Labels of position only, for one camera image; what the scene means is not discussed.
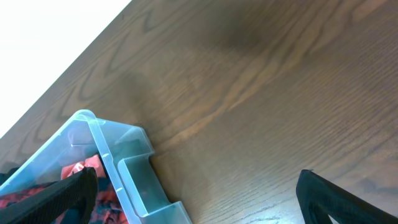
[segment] red fabric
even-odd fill
[[[101,160],[98,155],[94,155],[86,159],[85,161],[77,162],[76,164],[72,164],[62,168],[61,171],[61,179],[65,179],[79,171],[81,171],[84,167],[93,167],[95,172],[97,173],[97,177],[106,177],[104,167],[102,166]]]

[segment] wooden tabletop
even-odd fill
[[[1,171],[87,108],[147,131],[193,223],[301,223],[302,169],[398,215],[397,25],[398,1],[134,0],[0,140]]]

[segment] wood grain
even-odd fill
[[[194,223],[302,223],[301,169],[398,215],[398,2],[135,0],[0,140],[76,110],[142,126]]]

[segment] white floor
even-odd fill
[[[0,138],[129,2],[0,1]]]

